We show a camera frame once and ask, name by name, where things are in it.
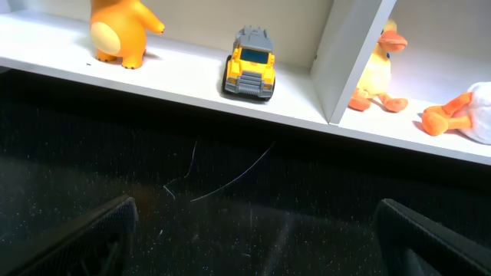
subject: dusty black surface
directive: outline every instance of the dusty black surface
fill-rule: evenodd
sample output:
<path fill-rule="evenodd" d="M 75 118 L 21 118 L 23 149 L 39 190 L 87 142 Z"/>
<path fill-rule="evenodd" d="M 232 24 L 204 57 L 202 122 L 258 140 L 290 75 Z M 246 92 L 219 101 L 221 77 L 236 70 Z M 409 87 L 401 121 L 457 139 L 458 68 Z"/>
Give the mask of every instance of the dusty black surface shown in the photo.
<path fill-rule="evenodd" d="M 140 216 L 125 274 L 380 274 L 384 198 L 491 248 L 485 166 L 18 71 L 0 116 L 0 249 L 121 194 Z"/>

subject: toy truck roof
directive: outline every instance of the toy truck roof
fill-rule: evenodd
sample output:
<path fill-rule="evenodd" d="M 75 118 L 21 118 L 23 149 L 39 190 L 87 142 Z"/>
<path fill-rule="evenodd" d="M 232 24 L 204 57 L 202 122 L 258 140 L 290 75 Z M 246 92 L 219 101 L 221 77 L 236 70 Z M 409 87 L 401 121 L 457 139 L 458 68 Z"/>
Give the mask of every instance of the toy truck roof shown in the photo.
<path fill-rule="evenodd" d="M 273 52 L 273 42 L 266 30 L 261 28 L 244 27 L 236 35 L 234 48 L 237 42 L 244 48 Z"/>

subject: orange beak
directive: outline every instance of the orange beak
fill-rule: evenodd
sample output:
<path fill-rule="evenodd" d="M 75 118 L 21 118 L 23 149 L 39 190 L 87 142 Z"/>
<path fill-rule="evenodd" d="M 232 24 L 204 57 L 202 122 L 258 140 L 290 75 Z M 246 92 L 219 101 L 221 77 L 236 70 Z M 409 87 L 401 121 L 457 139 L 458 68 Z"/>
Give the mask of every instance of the orange beak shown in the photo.
<path fill-rule="evenodd" d="M 407 41 L 396 31 L 385 31 L 378 39 L 378 44 L 387 52 L 398 52 L 407 46 Z"/>

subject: plush duck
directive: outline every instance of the plush duck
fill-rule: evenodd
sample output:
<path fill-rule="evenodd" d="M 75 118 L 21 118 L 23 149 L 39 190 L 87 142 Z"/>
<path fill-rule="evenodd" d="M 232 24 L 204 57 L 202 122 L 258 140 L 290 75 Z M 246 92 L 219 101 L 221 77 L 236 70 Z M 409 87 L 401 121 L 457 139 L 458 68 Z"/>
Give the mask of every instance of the plush duck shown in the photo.
<path fill-rule="evenodd" d="M 402 51 L 406 46 L 406 39 L 397 33 L 396 23 L 389 19 L 358 81 L 348 105 L 350 108 L 365 111 L 371 105 L 369 99 L 376 96 L 391 112 L 399 112 L 406 108 L 406 99 L 393 99 L 387 95 L 390 82 L 389 52 Z"/>
<path fill-rule="evenodd" d="M 145 29 L 162 34 L 165 26 L 140 0 L 92 0 L 91 39 L 99 61 L 123 58 L 123 67 L 143 64 Z"/>
<path fill-rule="evenodd" d="M 459 130 L 475 141 L 491 144 L 491 82 L 474 84 L 444 106 L 428 107 L 423 112 L 423 128 L 433 136 Z"/>

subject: yellow toy truck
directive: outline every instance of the yellow toy truck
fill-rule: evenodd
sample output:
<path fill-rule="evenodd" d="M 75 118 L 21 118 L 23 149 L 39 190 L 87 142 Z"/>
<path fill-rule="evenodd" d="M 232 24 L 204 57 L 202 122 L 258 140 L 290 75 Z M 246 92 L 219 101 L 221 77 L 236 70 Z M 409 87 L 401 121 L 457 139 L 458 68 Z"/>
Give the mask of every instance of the yellow toy truck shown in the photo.
<path fill-rule="evenodd" d="M 222 91 L 269 100 L 275 90 L 275 56 L 266 30 L 244 27 L 236 35 L 233 53 L 227 57 Z"/>

